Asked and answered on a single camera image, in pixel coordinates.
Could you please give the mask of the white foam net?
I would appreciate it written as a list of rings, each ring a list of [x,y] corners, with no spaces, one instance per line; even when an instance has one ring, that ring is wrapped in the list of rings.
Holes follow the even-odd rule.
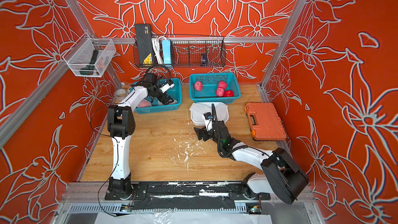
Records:
[[[229,120],[229,110],[228,106],[225,103],[215,102],[215,111],[219,121],[228,121]]]
[[[204,114],[209,112],[208,106],[200,103],[193,103],[190,107],[191,120],[193,122],[204,122]]]

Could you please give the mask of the teal basket with netted apples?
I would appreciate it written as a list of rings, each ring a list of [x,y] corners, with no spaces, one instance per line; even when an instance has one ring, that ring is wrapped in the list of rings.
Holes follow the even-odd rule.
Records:
[[[181,81],[178,78],[171,79],[174,82],[174,87],[169,89],[166,94],[171,96],[174,100],[177,100],[177,104],[163,105],[154,96],[147,96],[147,99],[152,103],[152,107],[136,108],[134,112],[138,114],[150,114],[150,113],[160,113],[160,112],[170,112],[178,110],[180,104],[182,103],[182,88]]]

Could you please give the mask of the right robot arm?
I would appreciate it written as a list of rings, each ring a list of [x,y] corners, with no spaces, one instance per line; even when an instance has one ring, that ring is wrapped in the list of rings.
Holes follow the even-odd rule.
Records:
[[[220,157],[244,162],[262,173],[250,173],[241,182],[239,194],[252,199],[260,194],[274,194],[286,204],[293,204],[309,184],[309,178],[284,149],[274,151],[248,146],[233,138],[223,121],[194,131],[198,140],[212,140]]]

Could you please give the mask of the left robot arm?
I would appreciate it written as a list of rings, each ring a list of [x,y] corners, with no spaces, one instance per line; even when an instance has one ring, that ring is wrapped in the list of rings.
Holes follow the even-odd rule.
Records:
[[[108,107],[107,129],[113,140],[113,169],[108,180],[105,200],[129,200],[133,194],[131,170],[129,167],[129,149],[136,124],[133,112],[147,97],[154,97],[163,105],[173,103],[173,98],[166,92],[174,87],[169,78],[160,84],[154,73],[149,73],[131,87],[119,103]]]

